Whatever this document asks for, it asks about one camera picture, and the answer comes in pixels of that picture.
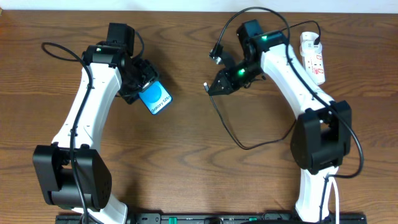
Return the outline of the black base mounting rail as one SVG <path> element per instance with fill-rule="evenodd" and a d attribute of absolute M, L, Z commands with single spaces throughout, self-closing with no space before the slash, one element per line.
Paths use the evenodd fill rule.
<path fill-rule="evenodd" d="M 79 215 L 57 215 L 56 224 L 81 223 Z M 297 215 L 282 212 L 264 214 L 219 214 L 219 215 L 181 215 L 159 213 L 137 213 L 127 217 L 126 223 L 132 224 L 204 224 L 204 223 L 305 223 Z M 340 215 L 342 224 L 366 224 L 367 218 L 363 214 Z"/>

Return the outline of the blue Galaxy smartphone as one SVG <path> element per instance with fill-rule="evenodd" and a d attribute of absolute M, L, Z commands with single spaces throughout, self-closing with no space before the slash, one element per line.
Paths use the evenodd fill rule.
<path fill-rule="evenodd" d="M 156 81 L 139 93 L 139 98 L 153 115 L 159 114 L 173 101 L 170 93 L 160 81 Z"/>

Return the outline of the white charger adapter plug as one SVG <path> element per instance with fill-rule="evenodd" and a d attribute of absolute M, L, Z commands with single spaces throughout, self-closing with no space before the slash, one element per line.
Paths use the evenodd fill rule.
<path fill-rule="evenodd" d="M 300 35 L 300 54 L 306 56 L 310 54 L 320 54 L 322 52 L 320 36 L 314 32 L 302 32 Z"/>

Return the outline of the white power strip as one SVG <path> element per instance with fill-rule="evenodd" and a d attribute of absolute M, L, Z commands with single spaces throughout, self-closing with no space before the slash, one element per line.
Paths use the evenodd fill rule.
<path fill-rule="evenodd" d="M 302 56 L 302 63 L 310 75 L 310 78 L 317 84 L 325 83 L 325 69 L 322 56 L 322 46 L 314 45 L 311 47 L 300 47 L 300 54 Z"/>

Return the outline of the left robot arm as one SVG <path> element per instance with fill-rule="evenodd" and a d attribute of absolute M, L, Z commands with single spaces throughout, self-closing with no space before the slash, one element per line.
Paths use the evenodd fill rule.
<path fill-rule="evenodd" d="M 72 107 L 49 145 L 38 145 L 33 164 L 44 201 L 78 212 L 81 223 L 126 223 L 128 206 L 112 193 L 112 177 L 100 156 L 101 138 L 116 96 L 132 104 L 140 99 L 152 114 L 155 103 L 172 97 L 159 82 L 159 72 L 128 44 L 91 45 L 72 62 L 82 66 Z"/>

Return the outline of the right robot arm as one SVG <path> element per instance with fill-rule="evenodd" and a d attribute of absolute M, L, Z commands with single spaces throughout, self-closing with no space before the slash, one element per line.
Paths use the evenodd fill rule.
<path fill-rule="evenodd" d="M 265 33 L 255 28 L 237 35 L 243 60 L 236 63 L 217 42 L 209 56 L 225 68 L 205 87 L 206 92 L 210 97 L 229 95 L 248 86 L 258 75 L 276 84 L 295 116 L 290 129 L 290 150 L 300 167 L 295 212 L 304 222 L 326 221 L 334 176 L 350 150 L 352 112 L 346 101 L 336 102 L 320 87 L 325 82 L 320 34 L 300 35 L 300 60 L 279 30 Z"/>

